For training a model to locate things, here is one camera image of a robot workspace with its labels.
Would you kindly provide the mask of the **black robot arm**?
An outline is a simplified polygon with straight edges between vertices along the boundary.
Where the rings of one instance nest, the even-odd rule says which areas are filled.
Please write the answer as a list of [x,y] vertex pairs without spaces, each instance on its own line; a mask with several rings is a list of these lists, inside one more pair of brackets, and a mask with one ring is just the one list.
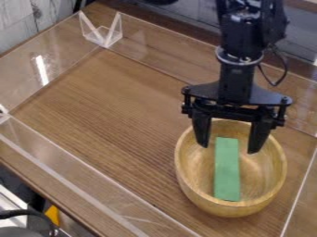
[[248,152],[262,148],[270,131],[285,124],[288,95],[261,88],[254,74],[262,70],[266,49],[286,37],[289,24],[282,0],[216,0],[222,41],[216,49],[220,80],[182,88],[182,113],[192,119],[197,143],[206,147],[213,119],[252,124]]

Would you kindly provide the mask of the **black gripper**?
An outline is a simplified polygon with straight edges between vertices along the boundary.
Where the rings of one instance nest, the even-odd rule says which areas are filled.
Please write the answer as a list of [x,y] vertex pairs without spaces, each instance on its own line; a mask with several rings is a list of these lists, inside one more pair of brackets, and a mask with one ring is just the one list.
[[216,82],[182,88],[182,113],[192,119],[197,143],[208,148],[213,119],[233,119],[252,123],[248,153],[264,146],[272,126],[285,124],[288,95],[264,89],[254,83],[256,69],[262,69],[262,57],[230,58],[220,56],[221,76]]

